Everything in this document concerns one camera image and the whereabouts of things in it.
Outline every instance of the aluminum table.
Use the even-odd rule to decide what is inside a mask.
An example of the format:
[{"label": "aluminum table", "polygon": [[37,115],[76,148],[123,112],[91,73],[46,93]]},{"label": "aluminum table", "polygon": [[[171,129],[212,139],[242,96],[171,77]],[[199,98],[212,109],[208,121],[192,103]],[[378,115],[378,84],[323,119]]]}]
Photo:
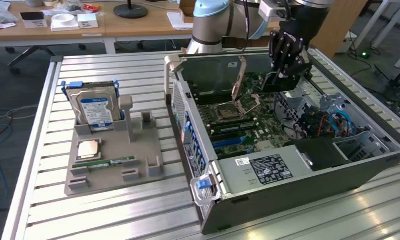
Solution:
[{"label": "aluminum table", "polygon": [[[202,235],[164,101],[164,57],[179,53],[70,56],[51,63],[3,239],[400,239],[400,165],[354,191]],[[400,132],[399,117],[319,51],[310,53]],[[326,93],[336,92],[316,69],[312,74]],[[115,78],[120,93],[132,95],[132,115],[152,111],[158,118],[166,179],[67,196],[75,113],[60,85]]]}]

